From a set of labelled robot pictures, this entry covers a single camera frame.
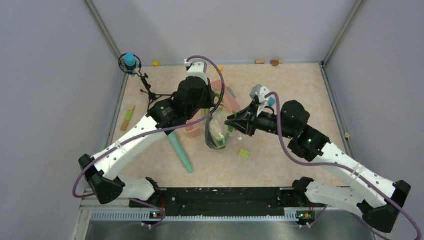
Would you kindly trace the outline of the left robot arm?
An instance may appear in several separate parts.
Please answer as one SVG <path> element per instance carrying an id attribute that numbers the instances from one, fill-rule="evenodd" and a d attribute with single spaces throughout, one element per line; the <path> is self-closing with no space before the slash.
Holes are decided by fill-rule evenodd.
<path id="1" fill-rule="evenodd" d="M 119 177 L 135 157 L 153 143 L 174 130 L 189 126 L 187 123 L 201 109 L 215 107 L 215 94 L 208 78 L 188 76 L 180 82 L 177 91 L 156 102 L 141 120 L 124 136 L 93 156 L 84 154 L 78 159 L 81 174 L 101 205 L 118 199 L 129 184 Z"/>

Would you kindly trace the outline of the green celery stalk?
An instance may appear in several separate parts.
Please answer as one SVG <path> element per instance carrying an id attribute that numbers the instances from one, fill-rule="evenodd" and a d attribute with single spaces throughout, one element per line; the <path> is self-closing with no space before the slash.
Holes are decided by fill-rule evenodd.
<path id="1" fill-rule="evenodd" d="M 218 108 L 218 109 L 229 109 L 224 101 L 224 97 L 221 97 L 221 94 L 218 92 L 214 92 L 215 95 L 215 99 L 214 99 L 214 108 Z"/>

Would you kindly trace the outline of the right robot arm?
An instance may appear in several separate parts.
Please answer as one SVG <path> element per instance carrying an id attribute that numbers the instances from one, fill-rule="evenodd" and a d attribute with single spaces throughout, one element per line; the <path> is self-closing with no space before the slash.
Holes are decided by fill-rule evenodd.
<path id="1" fill-rule="evenodd" d="M 260 130 L 288 139 L 285 154 L 302 166 L 320 166 L 339 178 L 344 187 L 303 177 L 293 183 L 293 200 L 299 206 L 324 204 L 361 217 L 371 228 L 392 232 L 411 186 L 391 181 L 367 169 L 343 152 L 326 135 L 308 125 L 310 114 L 296 100 L 283 104 L 280 113 L 266 112 L 264 104 L 253 101 L 227 118 L 225 124 L 253 136 Z"/>

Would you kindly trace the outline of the clear pink zip bag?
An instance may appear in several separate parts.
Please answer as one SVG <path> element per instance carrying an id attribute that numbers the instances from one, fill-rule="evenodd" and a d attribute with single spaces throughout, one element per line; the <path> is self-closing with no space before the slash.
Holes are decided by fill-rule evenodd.
<path id="1" fill-rule="evenodd" d="M 206 145 L 212 150 L 223 150 L 228 145 L 240 144 L 241 134 L 233 127 L 225 125 L 227 117 L 236 112 L 223 100 L 218 109 L 204 123 Z"/>

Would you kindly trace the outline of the white cauliflower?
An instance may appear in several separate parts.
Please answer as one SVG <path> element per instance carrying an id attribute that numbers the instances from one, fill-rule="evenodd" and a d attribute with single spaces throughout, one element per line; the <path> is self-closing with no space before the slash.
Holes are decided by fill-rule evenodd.
<path id="1" fill-rule="evenodd" d="M 213 118 L 209 124 L 209 133 L 217 141 L 223 141 L 226 138 L 228 128 L 225 124 L 222 124 L 217 118 Z"/>

